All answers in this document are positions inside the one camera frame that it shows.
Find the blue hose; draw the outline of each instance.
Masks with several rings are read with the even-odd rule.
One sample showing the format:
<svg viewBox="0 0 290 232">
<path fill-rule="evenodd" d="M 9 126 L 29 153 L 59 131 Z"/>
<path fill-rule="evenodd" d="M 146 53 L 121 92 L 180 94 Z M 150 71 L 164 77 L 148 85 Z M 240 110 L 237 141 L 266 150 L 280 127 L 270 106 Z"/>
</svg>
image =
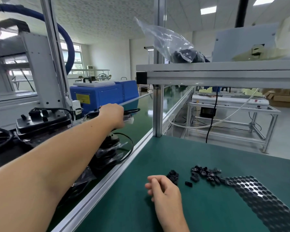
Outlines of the blue hose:
<svg viewBox="0 0 290 232">
<path fill-rule="evenodd" d="M 28 9 L 22 5 L 0 4 L 0 12 L 1 11 L 2 12 L 18 13 L 21 15 L 26 15 L 29 17 L 33 17 L 33 18 L 45 21 L 43 14 L 41 14 L 37 11 Z M 68 48 L 68 60 L 66 62 L 66 72 L 67 72 L 67 74 L 69 74 L 69 72 L 71 71 L 72 66 L 74 64 L 74 59 L 75 59 L 74 46 L 73 46 L 73 42 L 72 42 L 71 38 L 69 37 L 68 33 L 59 24 L 57 24 L 57 25 L 58 25 L 58 31 L 62 35 L 62 37 L 64 38 L 64 40 L 67 44 L 67 48 Z"/>
</svg>

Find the gray floor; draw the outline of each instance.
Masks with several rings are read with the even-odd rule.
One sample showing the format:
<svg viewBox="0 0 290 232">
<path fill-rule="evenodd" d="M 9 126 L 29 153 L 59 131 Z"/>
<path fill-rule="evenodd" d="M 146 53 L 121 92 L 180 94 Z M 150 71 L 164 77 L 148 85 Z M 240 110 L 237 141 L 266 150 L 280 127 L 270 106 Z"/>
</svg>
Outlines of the gray floor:
<svg viewBox="0 0 290 232">
<path fill-rule="evenodd" d="M 290 159 L 290 108 L 277 108 L 277 109 L 281 111 L 281 114 L 278 117 L 274 134 L 273 134 L 271 143 L 268 147 L 266 154 L 271 155 L 271 156 L 285 158 L 285 159 Z M 182 111 L 183 112 L 179 114 L 178 118 L 176 119 L 176 122 L 179 124 L 185 123 L 186 121 L 185 118 L 186 118 L 187 109 L 183 109 Z M 217 110 L 217 116 L 220 116 L 218 117 L 219 119 L 225 118 L 229 116 L 232 112 L 234 111 L 226 110 L 226 109 Z M 238 111 L 230 118 L 230 120 L 237 121 L 237 122 L 245 122 L 245 123 L 249 123 L 251 121 L 251 119 L 249 118 L 248 112 L 245 112 L 245 111 Z M 210 124 L 209 121 L 204 121 L 204 120 L 200 120 L 200 121 L 204 122 L 205 124 Z M 262 114 L 262 113 L 258 114 L 258 118 L 256 122 L 262 127 L 261 132 L 263 133 L 263 135 L 266 135 L 267 130 L 269 128 L 270 121 L 271 121 L 270 115 Z M 200 122 L 194 121 L 194 125 L 201 126 L 203 124 L 201 124 Z M 248 127 L 229 125 L 225 123 L 220 126 L 228 127 L 228 128 L 236 127 L 236 128 L 245 129 L 245 130 L 249 129 Z M 221 132 L 225 134 L 231 134 L 231 135 L 240 135 L 244 137 L 257 137 L 256 133 L 254 132 L 249 133 L 248 131 L 228 129 L 228 128 L 214 127 L 212 131 Z M 184 128 L 174 126 L 174 127 L 170 127 L 170 130 L 167 132 L 167 135 L 181 137 L 183 131 L 184 131 Z M 190 135 L 189 137 L 186 137 L 186 139 L 199 141 L 199 142 L 205 142 L 206 134 L 197 133 L 196 136 Z M 249 152 L 256 152 L 256 153 L 264 154 L 260 151 L 262 146 L 256 143 L 249 143 L 249 142 L 240 141 L 240 140 L 226 139 L 223 137 L 218 137 L 218 136 L 213 136 L 213 135 L 209 135 L 208 143 L 219 145 L 219 146 L 225 146 L 229 148 L 234 148 L 234 149 L 245 150 Z"/>
</svg>

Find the yellow sticker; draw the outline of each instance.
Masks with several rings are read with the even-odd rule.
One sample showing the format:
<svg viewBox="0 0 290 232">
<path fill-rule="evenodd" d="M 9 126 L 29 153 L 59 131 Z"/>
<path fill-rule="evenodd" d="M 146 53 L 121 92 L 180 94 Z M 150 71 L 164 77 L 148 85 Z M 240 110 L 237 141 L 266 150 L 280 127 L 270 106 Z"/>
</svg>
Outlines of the yellow sticker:
<svg viewBox="0 0 290 232">
<path fill-rule="evenodd" d="M 87 94 L 76 94 L 76 99 L 80 101 L 80 103 L 90 104 L 90 98 Z"/>
</svg>

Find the ceiling light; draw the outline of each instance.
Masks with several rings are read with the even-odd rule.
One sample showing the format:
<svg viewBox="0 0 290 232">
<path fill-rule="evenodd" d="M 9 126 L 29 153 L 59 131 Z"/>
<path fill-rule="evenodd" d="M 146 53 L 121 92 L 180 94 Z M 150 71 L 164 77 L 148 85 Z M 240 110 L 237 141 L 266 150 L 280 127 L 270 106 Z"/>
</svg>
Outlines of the ceiling light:
<svg viewBox="0 0 290 232">
<path fill-rule="evenodd" d="M 203 8 L 203 9 L 201 9 L 201 15 L 215 13 L 216 10 L 217 10 L 217 6 Z"/>
<path fill-rule="evenodd" d="M 254 5 L 263 5 L 263 4 L 268 4 L 268 3 L 272 3 L 275 0 L 256 0 L 256 2 L 254 3 Z"/>
</svg>

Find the hand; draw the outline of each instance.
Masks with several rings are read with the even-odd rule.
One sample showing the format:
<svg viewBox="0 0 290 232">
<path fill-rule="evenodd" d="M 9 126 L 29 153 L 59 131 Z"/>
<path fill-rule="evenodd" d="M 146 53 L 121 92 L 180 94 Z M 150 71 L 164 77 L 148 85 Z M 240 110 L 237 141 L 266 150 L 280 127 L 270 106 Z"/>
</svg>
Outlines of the hand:
<svg viewBox="0 0 290 232">
<path fill-rule="evenodd" d="M 100 108 L 99 117 L 107 120 L 112 129 L 121 129 L 124 124 L 124 108 L 118 104 L 106 104 Z"/>
<path fill-rule="evenodd" d="M 189 232 L 179 188 L 163 175 L 147 177 L 145 184 L 151 200 L 155 203 L 158 220 L 164 232 Z"/>
</svg>

